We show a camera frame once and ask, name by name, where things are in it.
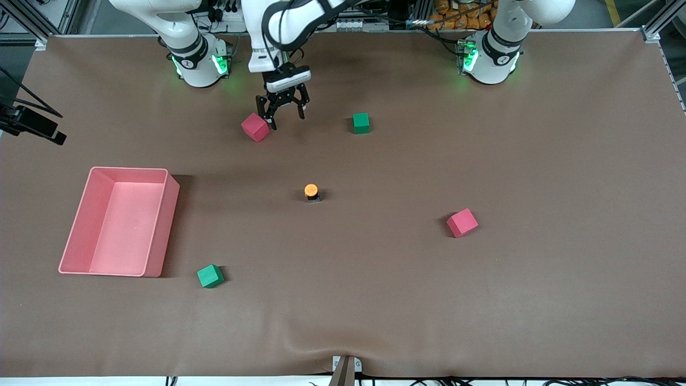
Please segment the pink foam cube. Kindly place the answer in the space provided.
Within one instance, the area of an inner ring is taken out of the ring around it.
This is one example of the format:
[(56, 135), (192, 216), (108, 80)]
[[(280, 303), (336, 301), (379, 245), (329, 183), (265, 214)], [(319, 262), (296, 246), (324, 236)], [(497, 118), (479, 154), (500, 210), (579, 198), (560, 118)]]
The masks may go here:
[(460, 212), (454, 213), (448, 217), (446, 224), (448, 225), (451, 234), (456, 239), (469, 234), (479, 226), (479, 223), (470, 208), (465, 208)]
[(242, 129), (245, 134), (252, 139), (253, 142), (259, 143), (264, 141), (264, 139), (271, 132), (270, 127), (262, 117), (257, 115), (257, 113), (251, 113), (242, 122)]

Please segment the white power strip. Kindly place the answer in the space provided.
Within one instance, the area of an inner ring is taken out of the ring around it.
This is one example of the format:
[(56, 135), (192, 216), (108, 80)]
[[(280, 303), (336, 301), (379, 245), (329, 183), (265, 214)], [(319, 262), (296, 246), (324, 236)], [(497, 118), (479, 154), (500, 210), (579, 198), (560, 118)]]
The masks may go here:
[(388, 30), (387, 23), (376, 19), (340, 19), (335, 24), (336, 32), (383, 33)]

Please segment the power strip with black plugs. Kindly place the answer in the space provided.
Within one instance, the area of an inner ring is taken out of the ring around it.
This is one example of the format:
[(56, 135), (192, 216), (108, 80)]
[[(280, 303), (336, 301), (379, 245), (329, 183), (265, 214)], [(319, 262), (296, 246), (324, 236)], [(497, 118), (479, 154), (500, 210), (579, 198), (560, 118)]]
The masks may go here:
[(240, 0), (206, 0), (207, 17), (210, 22), (218, 23), (228, 20), (228, 17), (238, 16)]

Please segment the pink plastic bin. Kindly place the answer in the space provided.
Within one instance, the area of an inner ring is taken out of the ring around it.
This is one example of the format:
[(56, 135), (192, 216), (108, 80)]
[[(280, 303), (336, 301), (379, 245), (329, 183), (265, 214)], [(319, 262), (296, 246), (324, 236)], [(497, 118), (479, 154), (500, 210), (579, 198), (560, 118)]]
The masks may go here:
[(179, 192), (167, 169), (91, 168), (59, 272), (161, 276)]

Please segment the pile of orange items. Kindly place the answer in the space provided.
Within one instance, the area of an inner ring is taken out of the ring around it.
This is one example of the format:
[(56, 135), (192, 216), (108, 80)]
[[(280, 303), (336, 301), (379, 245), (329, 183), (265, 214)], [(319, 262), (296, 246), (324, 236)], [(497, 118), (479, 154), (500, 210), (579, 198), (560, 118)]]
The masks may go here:
[(499, 0), (434, 0), (430, 30), (488, 29), (498, 13)]

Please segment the brown table cloth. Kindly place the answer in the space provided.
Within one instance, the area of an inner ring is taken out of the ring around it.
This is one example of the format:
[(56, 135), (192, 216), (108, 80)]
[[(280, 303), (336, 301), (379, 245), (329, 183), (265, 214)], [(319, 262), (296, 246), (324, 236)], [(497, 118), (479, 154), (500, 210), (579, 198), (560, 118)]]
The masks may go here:
[[(282, 108), (260, 143), (245, 38), (206, 90), (155, 38), (33, 54), (24, 83), (67, 140), (0, 139), (0, 376), (313, 374), (350, 354), (380, 377), (686, 377), (686, 114), (658, 44), (534, 32), (496, 86), (424, 34), (305, 53), (306, 118)], [(59, 273), (103, 166), (179, 182), (160, 278)], [(456, 239), (465, 208), (479, 226)], [(209, 264), (226, 281), (205, 289)]]

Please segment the aluminium frame profile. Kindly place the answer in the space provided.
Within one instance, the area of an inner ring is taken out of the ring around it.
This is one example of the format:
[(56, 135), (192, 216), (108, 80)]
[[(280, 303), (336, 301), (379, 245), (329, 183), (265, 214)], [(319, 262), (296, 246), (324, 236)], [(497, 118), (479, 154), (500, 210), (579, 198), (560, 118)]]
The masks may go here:
[(686, 0), (664, 2), (664, 7), (641, 27), (641, 33), (645, 42), (661, 42), (661, 34), (667, 39), (661, 53), (686, 114)]
[(86, 0), (0, 0), (0, 47), (44, 50), (50, 36), (73, 32)]

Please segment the metal table edge bracket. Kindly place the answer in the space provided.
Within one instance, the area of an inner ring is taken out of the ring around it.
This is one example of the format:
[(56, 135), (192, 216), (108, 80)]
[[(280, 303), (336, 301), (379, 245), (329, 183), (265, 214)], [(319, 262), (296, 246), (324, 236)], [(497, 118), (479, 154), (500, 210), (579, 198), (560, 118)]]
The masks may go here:
[(356, 375), (362, 373), (362, 361), (354, 356), (334, 356), (329, 386), (356, 386)]

